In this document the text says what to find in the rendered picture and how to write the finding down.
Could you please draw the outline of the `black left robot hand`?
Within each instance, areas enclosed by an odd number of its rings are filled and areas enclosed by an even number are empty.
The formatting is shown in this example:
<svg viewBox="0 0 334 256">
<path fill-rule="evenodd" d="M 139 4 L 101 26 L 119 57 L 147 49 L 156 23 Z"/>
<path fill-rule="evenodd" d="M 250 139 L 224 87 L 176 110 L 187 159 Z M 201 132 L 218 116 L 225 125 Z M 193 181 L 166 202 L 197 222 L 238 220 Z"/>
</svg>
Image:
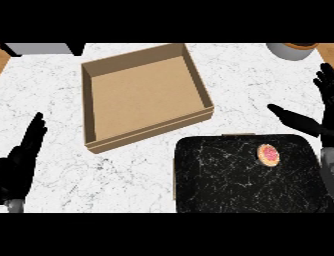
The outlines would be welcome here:
<svg viewBox="0 0 334 256">
<path fill-rule="evenodd" d="M 29 195 L 46 132 L 44 114 L 38 113 L 21 144 L 12 148 L 10 155 L 0 158 L 0 205 L 14 199 L 24 200 Z"/>
</svg>

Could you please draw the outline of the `pink frosted cupcake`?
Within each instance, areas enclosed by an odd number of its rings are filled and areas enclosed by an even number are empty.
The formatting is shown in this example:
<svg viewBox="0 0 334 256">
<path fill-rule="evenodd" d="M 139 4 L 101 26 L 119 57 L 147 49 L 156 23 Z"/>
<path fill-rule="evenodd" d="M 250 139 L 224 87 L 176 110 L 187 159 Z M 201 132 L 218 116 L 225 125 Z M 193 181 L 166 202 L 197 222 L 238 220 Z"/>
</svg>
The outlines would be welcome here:
<svg viewBox="0 0 334 256">
<path fill-rule="evenodd" d="M 275 167 L 280 164 L 280 152 L 269 144 L 262 144 L 258 148 L 258 159 L 268 167 Z"/>
</svg>

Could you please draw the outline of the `black marbled tray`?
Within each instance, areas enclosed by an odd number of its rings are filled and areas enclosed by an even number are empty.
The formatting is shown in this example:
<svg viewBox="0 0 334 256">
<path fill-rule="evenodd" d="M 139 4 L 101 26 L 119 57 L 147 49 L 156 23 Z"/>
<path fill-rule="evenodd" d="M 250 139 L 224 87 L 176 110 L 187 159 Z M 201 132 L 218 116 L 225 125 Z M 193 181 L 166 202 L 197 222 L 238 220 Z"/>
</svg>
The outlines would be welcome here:
<svg viewBox="0 0 334 256">
<path fill-rule="evenodd" d="M 272 145 L 280 164 L 265 166 L 258 148 Z M 308 140 L 295 134 L 194 136 L 175 149 L 181 213 L 334 213 Z"/>
</svg>

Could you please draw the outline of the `brown cardboard box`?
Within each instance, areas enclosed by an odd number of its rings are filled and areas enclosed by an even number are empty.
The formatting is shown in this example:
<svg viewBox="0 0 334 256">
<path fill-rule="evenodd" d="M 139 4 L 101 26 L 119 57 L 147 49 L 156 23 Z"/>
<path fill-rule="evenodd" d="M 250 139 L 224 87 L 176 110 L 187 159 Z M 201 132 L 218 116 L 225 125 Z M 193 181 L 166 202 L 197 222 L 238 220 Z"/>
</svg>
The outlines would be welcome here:
<svg viewBox="0 0 334 256">
<path fill-rule="evenodd" d="M 209 120 L 215 104 L 187 45 L 82 64 L 85 146 L 98 154 Z"/>
</svg>

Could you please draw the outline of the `grey and black appliance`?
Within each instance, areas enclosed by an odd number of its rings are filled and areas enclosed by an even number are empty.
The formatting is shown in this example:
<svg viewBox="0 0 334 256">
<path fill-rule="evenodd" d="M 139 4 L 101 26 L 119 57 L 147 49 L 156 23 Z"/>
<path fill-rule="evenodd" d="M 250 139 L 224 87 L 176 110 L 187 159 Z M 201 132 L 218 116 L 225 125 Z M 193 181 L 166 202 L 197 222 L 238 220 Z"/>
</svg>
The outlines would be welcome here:
<svg viewBox="0 0 334 256">
<path fill-rule="evenodd" d="M 73 54 L 80 56 L 85 43 L 0 43 L 0 49 L 12 57 L 35 54 Z"/>
</svg>

